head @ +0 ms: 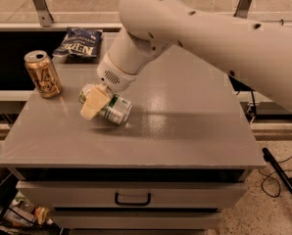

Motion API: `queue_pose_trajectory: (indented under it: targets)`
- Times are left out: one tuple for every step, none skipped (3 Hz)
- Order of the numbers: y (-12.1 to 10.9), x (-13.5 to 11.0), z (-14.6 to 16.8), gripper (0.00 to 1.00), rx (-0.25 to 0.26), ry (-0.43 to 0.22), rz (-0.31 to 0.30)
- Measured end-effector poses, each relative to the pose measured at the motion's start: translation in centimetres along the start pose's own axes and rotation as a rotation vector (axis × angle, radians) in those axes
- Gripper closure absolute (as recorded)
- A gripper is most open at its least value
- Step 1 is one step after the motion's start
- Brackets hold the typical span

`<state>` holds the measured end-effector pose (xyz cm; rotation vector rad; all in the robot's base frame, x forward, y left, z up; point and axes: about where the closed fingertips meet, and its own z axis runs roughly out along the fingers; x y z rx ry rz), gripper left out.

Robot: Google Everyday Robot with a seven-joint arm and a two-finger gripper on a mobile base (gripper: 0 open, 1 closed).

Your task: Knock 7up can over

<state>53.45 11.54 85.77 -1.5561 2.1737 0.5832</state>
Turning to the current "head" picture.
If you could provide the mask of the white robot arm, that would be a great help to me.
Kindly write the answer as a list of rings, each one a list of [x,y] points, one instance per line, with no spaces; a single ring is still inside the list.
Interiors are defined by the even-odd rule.
[[[292,29],[194,10],[179,0],[120,0],[122,29],[100,62],[105,88],[124,91],[172,45],[292,113]]]

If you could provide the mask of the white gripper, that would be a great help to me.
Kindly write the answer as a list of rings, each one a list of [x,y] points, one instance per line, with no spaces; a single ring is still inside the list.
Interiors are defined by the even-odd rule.
[[[94,118],[111,101],[111,90],[124,91],[136,79],[136,75],[121,71],[109,54],[100,62],[97,75],[104,84],[86,84],[79,95],[82,104],[80,114],[85,119]]]

